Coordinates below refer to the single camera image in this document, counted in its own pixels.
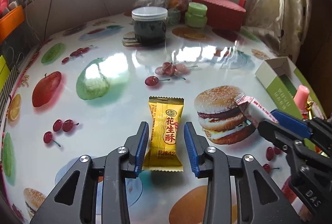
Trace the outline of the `pink jelly cup red lid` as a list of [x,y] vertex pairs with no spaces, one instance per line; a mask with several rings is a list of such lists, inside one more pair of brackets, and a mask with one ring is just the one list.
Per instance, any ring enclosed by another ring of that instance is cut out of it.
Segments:
[[306,105],[309,94],[310,90],[306,86],[303,86],[302,84],[298,86],[298,90],[293,100],[302,114],[307,114]]

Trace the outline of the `pink white candy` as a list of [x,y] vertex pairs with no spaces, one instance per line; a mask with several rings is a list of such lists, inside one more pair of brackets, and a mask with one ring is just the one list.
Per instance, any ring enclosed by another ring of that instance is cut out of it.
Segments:
[[243,113],[247,120],[249,120],[256,129],[265,119],[278,123],[278,120],[254,97],[239,94],[234,100],[241,113]]

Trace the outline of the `gold peanut candy packet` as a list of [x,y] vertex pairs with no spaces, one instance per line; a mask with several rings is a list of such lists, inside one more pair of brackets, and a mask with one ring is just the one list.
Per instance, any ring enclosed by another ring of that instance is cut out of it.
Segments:
[[143,169],[158,172],[182,172],[177,156],[177,134],[184,107],[183,98],[149,97],[153,119],[149,151]]

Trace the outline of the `green white cardboard box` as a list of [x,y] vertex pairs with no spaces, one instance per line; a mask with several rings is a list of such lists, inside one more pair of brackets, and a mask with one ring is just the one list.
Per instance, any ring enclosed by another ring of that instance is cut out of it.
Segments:
[[321,119],[326,118],[323,107],[311,85],[289,58],[283,56],[263,60],[256,70],[255,76],[266,89],[277,109],[302,119],[302,113],[294,102],[294,96],[298,87],[303,85],[309,89],[308,99],[314,102],[313,114]]

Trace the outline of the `cream patterned curtain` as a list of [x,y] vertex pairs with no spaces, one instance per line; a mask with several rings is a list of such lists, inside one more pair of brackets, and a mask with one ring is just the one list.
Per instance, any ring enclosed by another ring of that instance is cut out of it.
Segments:
[[312,0],[251,0],[244,25],[276,55],[297,61],[310,25]]

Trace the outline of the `green small jar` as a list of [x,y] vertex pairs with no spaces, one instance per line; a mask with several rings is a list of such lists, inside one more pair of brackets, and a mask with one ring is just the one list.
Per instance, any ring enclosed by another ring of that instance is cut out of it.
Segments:
[[188,4],[187,12],[185,13],[185,24],[192,28],[203,28],[207,24],[207,6],[197,2],[190,2]]

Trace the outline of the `green yellow boxes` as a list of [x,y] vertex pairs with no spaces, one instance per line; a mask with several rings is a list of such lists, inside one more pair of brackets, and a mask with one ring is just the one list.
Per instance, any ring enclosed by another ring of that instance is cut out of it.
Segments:
[[3,89],[8,76],[10,75],[10,70],[6,64],[5,58],[3,55],[0,57],[0,91]]

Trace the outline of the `dark jar white lid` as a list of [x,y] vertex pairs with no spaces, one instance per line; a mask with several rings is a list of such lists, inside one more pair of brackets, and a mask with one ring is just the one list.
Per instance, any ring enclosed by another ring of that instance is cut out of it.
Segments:
[[145,6],[132,10],[135,39],[144,45],[165,42],[168,11],[163,7]]

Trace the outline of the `orange tray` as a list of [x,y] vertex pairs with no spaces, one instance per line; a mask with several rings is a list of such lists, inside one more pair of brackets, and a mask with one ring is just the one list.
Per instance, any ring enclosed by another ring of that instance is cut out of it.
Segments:
[[21,5],[11,10],[0,20],[0,43],[2,43],[21,23],[25,21]]

